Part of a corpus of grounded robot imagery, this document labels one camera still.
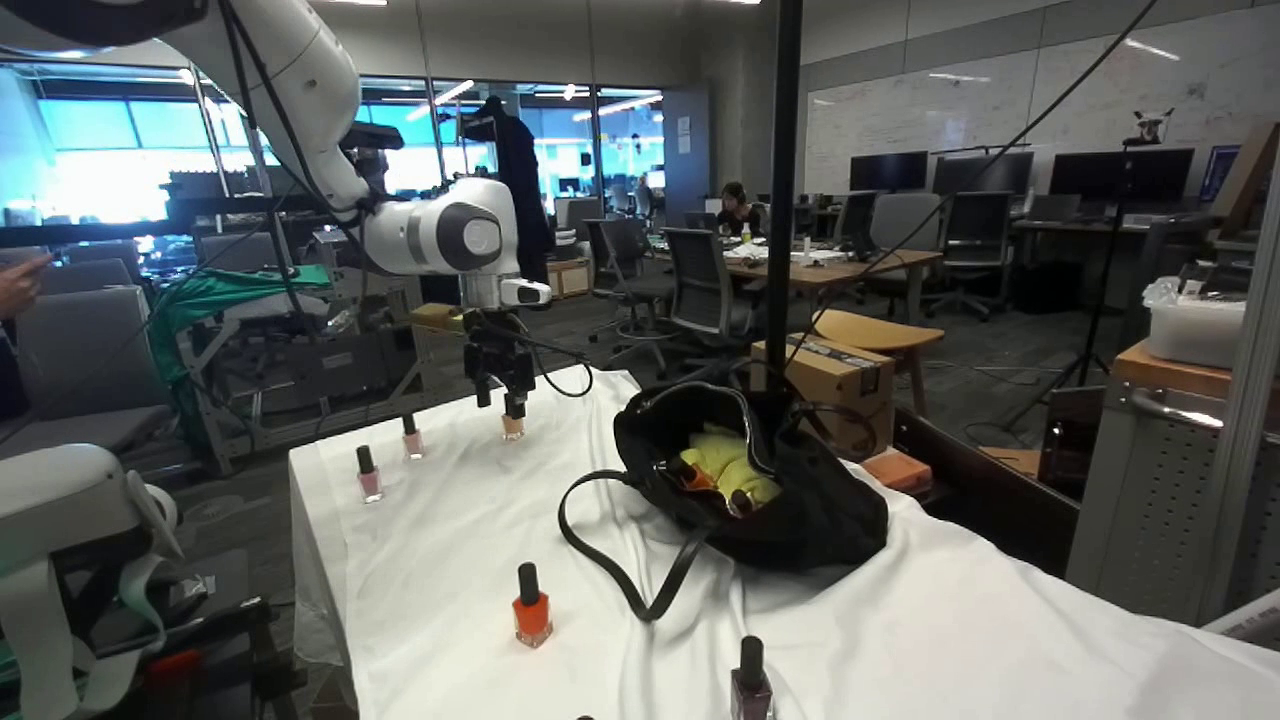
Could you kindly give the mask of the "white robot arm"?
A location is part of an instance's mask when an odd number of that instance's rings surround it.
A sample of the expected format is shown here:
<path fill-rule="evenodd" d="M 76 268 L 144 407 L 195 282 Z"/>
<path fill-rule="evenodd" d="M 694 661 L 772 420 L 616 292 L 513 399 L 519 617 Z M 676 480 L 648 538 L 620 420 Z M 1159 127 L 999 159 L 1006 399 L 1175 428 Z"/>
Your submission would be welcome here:
<path fill-rule="evenodd" d="M 503 417 L 524 417 L 535 374 L 514 311 L 551 287 L 519 271 L 513 187 L 460 176 L 426 197 L 378 191 L 357 159 L 360 68 L 306 0 L 0 0 L 0 18 L 20 53 L 147 42 L 180 53 L 378 271 L 454 282 L 477 403 L 503 391 Z"/>

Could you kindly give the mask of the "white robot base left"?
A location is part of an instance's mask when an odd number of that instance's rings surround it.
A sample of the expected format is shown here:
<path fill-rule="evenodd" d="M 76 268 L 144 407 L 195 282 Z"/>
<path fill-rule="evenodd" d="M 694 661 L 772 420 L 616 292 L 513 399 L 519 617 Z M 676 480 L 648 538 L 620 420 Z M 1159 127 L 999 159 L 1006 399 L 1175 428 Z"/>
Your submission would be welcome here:
<path fill-rule="evenodd" d="M 0 461 L 0 634 L 17 661 L 20 720 L 78 720 L 124 699 L 168 625 L 147 596 L 162 561 L 180 561 L 177 501 L 100 445 L 50 445 Z M 62 569 L 76 553 L 139 541 L 107 581 L 144 645 L 100 657 L 72 629 Z"/>

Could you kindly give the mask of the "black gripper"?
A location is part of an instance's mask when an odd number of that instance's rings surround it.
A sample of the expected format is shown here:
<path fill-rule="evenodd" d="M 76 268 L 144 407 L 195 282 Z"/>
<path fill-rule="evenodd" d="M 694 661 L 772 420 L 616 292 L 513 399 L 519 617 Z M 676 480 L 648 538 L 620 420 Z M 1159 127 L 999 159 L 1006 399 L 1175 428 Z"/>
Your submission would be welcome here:
<path fill-rule="evenodd" d="M 462 316 L 462 376 L 477 383 L 477 407 L 490 407 L 490 388 L 503 383 L 503 417 L 524 420 L 535 374 L 533 342 L 513 311 Z"/>

